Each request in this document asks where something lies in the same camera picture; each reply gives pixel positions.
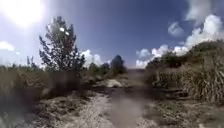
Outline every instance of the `vegetation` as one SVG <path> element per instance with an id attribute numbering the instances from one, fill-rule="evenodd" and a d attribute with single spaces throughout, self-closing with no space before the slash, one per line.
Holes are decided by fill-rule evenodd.
<path id="1" fill-rule="evenodd" d="M 84 55 L 80 55 L 75 44 L 73 26 L 66 26 L 66 22 L 57 17 L 46 27 L 46 42 L 41 36 L 40 58 L 47 70 L 72 71 L 79 73 L 85 63 Z"/>
<path id="2" fill-rule="evenodd" d="M 124 73 L 126 71 L 124 66 L 124 60 L 120 55 L 114 57 L 110 63 L 111 65 L 111 75 L 116 76 L 118 74 Z"/>
<path id="3" fill-rule="evenodd" d="M 91 63 L 89 66 L 89 73 L 91 76 L 96 76 L 99 74 L 99 67 L 95 63 Z"/>
<path id="4" fill-rule="evenodd" d="M 150 88 L 178 88 L 193 99 L 223 104 L 223 53 L 220 40 L 202 42 L 183 56 L 167 53 L 148 64 L 146 83 Z"/>

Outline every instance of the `rock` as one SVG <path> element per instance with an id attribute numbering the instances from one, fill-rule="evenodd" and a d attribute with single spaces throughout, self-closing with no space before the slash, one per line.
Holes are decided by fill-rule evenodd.
<path id="1" fill-rule="evenodd" d="M 107 87 L 122 87 L 121 83 L 115 79 L 111 79 L 107 81 Z"/>

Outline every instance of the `tall tree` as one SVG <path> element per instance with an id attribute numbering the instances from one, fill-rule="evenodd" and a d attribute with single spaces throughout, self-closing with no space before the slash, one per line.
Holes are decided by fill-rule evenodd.
<path id="1" fill-rule="evenodd" d="M 39 37 L 43 47 L 39 51 L 42 64 L 47 70 L 79 72 L 85 63 L 85 58 L 78 52 L 75 44 L 73 25 L 66 26 L 62 17 L 54 18 L 46 27 L 46 40 Z"/>

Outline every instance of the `dirt path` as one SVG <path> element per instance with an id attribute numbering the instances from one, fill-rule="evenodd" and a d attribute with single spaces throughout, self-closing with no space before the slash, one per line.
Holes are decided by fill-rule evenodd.
<path id="1" fill-rule="evenodd" d="M 143 106 L 124 94 L 114 92 L 110 98 L 96 94 L 79 116 L 69 114 L 67 121 L 57 128 L 149 128 L 156 125 L 142 115 Z"/>

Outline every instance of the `white cloud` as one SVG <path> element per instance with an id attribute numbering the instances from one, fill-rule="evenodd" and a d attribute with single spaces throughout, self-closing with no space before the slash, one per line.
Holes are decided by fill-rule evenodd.
<path id="1" fill-rule="evenodd" d="M 85 59 L 86 59 L 85 66 L 86 67 L 89 67 L 89 65 L 91 63 L 95 63 L 96 65 L 101 65 L 103 63 L 101 58 L 100 58 L 100 55 L 91 54 L 91 51 L 89 49 L 82 52 L 81 54 L 85 56 Z"/>
<path id="2" fill-rule="evenodd" d="M 168 49 L 167 45 L 161 45 L 158 49 L 153 48 L 151 53 L 149 53 L 147 57 L 142 58 L 141 56 L 138 56 L 139 59 L 136 60 L 135 65 L 137 68 L 145 68 L 150 61 L 152 61 L 156 57 L 161 57 L 168 50 L 169 49 Z"/>
<path id="3" fill-rule="evenodd" d="M 168 33 L 172 36 L 178 37 L 184 33 L 184 30 L 180 27 L 178 22 L 174 22 L 169 26 Z"/>
<path id="4" fill-rule="evenodd" d="M 152 49 L 152 55 L 153 55 L 153 58 L 155 57 L 161 57 L 164 53 L 166 53 L 168 51 L 168 46 L 163 44 L 161 45 L 158 49 L 156 48 L 153 48 Z"/>
<path id="5" fill-rule="evenodd" d="M 16 54 L 17 54 L 17 55 L 20 55 L 20 53 L 19 53 L 19 52 L 16 52 Z"/>
<path id="6" fill-rule="evenodd" d="M 146 61 L 136 60 L 136 67 L 145 68 L 148 63 L 149 63 L 149 60 L 146 60 Z"/>
<path id="7" fill-rule="evenodd" d="M 206 17 L 202 28 L 195 28 L 192 34 L 187 37 L 183 46 L 176 46 L 174 52 L 182 55 L 193 46 L 207 40 L 224 39 L 223 23 L 220 17 L 209 15 Z"/>
<path id="8" fill-rule="evenodd" d="M 195 25 L 200 25 L 205 18 L 212 13 L 211 0 L 187 0 L 189 10 L 185 16 L 187 21 L 195 21 Z"/>
<path id="9" fill-rule="evenodd" d="M 15 48 L 12 44 L 10 44 L 6 41 L 0 41 L 0 50 L 14 51 Z"/>
<path id="10" fill-rule="evenodd" d="M 137 51 L 136 54 L 139 58 L 147 58 L 151 55 L 149 50 L 145 48 L 143 48 L 141 51 Z"/>

